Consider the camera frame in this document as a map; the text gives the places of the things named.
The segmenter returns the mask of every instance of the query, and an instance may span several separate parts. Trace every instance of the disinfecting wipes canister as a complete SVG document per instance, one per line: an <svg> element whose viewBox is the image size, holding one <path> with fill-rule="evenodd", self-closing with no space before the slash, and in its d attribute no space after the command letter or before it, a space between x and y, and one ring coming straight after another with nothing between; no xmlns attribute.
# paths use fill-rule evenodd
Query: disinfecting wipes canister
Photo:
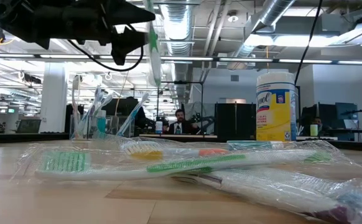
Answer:
<svg viewBox="0 0 362 224"><path fill-rule="evenodd" d="M295 141L294 75L270 72L257 78L258 141Z"/></svg>

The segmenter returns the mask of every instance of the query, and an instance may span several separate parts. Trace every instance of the ceiling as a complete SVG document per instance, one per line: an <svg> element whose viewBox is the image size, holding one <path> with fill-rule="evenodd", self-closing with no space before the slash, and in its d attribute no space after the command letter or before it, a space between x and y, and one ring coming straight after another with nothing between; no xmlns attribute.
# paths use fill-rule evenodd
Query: ceiling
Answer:
<svg viewBox="0 0 362 224"><path fill-rule="evenodd" d="M134 4L141 5L140 1L133 1ZM225 20L220 32L220 40L216 43L214 48L214 54L218 53L232 53L239 48L244 42L243 27L246 24L248 16L259 12L262 9L264 1L233 1L229 7L229 10L235 10L238 20L236 22L229 22ZM191 55L204 56L205 42L209 32L210 20L212 20L213 9L215 8L216 1L204 0L200 5L193 8L192 19L192 32L193 37L190 40L192 44ZM316 1L310 0L297 0L293 6L287 10L284 16L315 16L317 8ZM362 1L324 1L323 12L339 14L343 11L354 11L362 9ZM154 21L155 31L157 32L160 40L160 52L162 55L168 54L166 36L164 32L164 22L160 15L160 11L156 10L156 20ZM145 24L133 24L137 30L146 31ZM124 29L124 26L116 26L120 32ZM86 50L90 54L96 55L108 55L111 51L111 46L107 45L102 47L97 42L87 41L85 45L80 46L83 50ZM305 47L280 47L280 46L268 46L267 48L255 48L253 54L256 57L270 57L270 58L300 58ZM50 42L50 49L45 50L37 44L26 43L13 35L6 33L6 41L0 45L0 53L5 54L81 54L77 49L74 49L66 40L52 39ZM140 51L135 50L131 55L139 55ZM332 49L329 48L310 48L306 58L322 58L322 57L343 57L348 59L362 59L362 47L340 47ZM22 110L23 113L33 115L39 113L40 99L42 86L34 85L33 88L26 88L30 86L30 83L22 81L23 74L29 74L36 78L41 79L44 82L44 61L22 61L22 60L4 60L0 59L0 86L4 85L7 88L0 88L0 105L29 105L32 110L28 108ZM110 72L94 62L65 62L66 70L69 74L68 86L72 87L72 80L75 75L83 75L86 77L81 84L81 98L80 103L85 104L86 108L91 104L91 99L94 95L94 87L98 83L102 83L102 87L106 89L108 93L114 93L116 96L127 97L135 96L141 97L145 91L152 91L151 98L157 98L157 91L155 87L150 85L147 79L149 65L147 63L139 64L134 70L127 73ZM121 68L115 63L105 63L106 65L114 68ZM133 63L126 63L125 67L130 67ZM288 64L270 64L257 63L255 69L252 71L258 73L264 68L280 68L280 69L294 69L294 65ZM174 81L174 74L172 70L174 64L163 63L162 64L162 81L172 82ZM221 70L217 69L217 72L213 72L213 78L221 80ZM179 107L179 96L177 96L177 90L183 91L188 95L188 86L182 85L165 85L162 84L161 88L164 90L163 95L160 96L162 103L159 105L161 113L165 113L171 116L173 112ZM70 90L68 91L68 102L70 103ZM155 116L155 109L157 108L153 103L148 103L144 106L148 117Z"/></svg>

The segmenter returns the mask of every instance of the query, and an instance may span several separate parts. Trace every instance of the black cable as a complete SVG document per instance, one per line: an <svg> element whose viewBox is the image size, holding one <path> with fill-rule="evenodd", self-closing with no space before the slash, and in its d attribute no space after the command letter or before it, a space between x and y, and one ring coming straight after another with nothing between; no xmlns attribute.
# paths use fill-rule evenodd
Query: black cable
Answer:
<svg viewBox="0 0 362 224"><path fill-rule="evenodd" d="M303 65L303 61L304 61L305 55L307 54L308 49L310 48L310 42L311 42L311 40L312 40L313 32L314 32L314 30L315 30L315 25L317 25L317 21L318 21L320 9L321 9L321 6L322 6L322 1L323 1L323 0L319 0L317 13L316 13L316 15L315 15L315 19L313 20L313 24L312 24L312 28L311 28L310 38L309 38L307 47L306 47L305 50L304 50L303 56L301 57L301 61L300 61L300 63L299 63L299 68L297 69L297 73L296 73L296 75L295 75L294 85L297 84L297 79L299 78L299 75L300 75L301 66Z"/></svg>
<svg viewBox="0 0 362 224"><path fill-rule="evenodd" d="M128 27L130 27L130 29L132 31L136 31L135 28L133 28L132 25L130 24L127 24ZM144 46L141 46L141 55L139 56L139 59L137 60L137 62L129 67L129 68L125 68L125 69L117 69L117 68L112 68L112 67L109 67L109 66L106 66L104 64L102 64L101 62L99 62L97 59L95 59L94 57L92 57L89 53L87 53L85 50L81 49L79 46L77 46L77 44L73 43L73 41L69 40L68 39L68 42L74 46L74 48L76 48L77 50L79 50L81 53L85 54L89 59L91 59L92 61L94 61L95 63L97 63L98 65L101 65L102 67L106 68L106 69L109 69L109 70L112 70L112 71L115 71L115 72L128 72L134 68L136 68L139 63L142 61L142 58L144 56Z"/></svg>

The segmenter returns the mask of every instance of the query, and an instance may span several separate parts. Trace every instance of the ventilation duct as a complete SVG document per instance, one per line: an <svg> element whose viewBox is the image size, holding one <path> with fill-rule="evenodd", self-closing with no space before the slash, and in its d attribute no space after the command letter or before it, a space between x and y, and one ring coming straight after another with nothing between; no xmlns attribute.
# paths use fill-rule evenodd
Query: ventilation duct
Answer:
<svg viewBox="0 0 362 224"><path fill-rule="evenodd" d="M248 36L257 30L266 28L266 31L271 33L275 30L275 23L283 16L283 14L290 8L295 0L267 0L262 10L253 16L250 16L246 27L245 34ZM245 45L241 47L233 54L233 57L248 57L256 46ZM227 68L230 70L245 69L248 66L241 62L230 62L227 64Z"/></svg>
<svg viewBox="0 0 362 224"><path fill-rule="evenodd" d="M178 40L178 42L168 42L167 49L171 56L189 56L191 44L182 42L192 38L192 7L189 5L168 4L161 5L160 10L164 17L164 32L166 39ZM174 81L186 80L188 64L174 64ZM184 88L177 90L177 97L184 98Z"/></svg>

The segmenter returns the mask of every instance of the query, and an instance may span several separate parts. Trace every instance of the dark jacket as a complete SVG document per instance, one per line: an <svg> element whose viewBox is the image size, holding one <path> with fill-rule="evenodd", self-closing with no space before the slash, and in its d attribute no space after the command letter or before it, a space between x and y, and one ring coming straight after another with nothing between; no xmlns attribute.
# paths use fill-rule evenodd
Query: dark jacket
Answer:
<svg viewBox="0 0 362 224"><path fill-rule="evenodd" d="M169 134L174 134L174 126L175 123L170 124ZM199 127L193 128L192 123L189 121L184 121L183 123L181 123L181 127L182 127L182 134L196 134L200 130Z"/></svg>

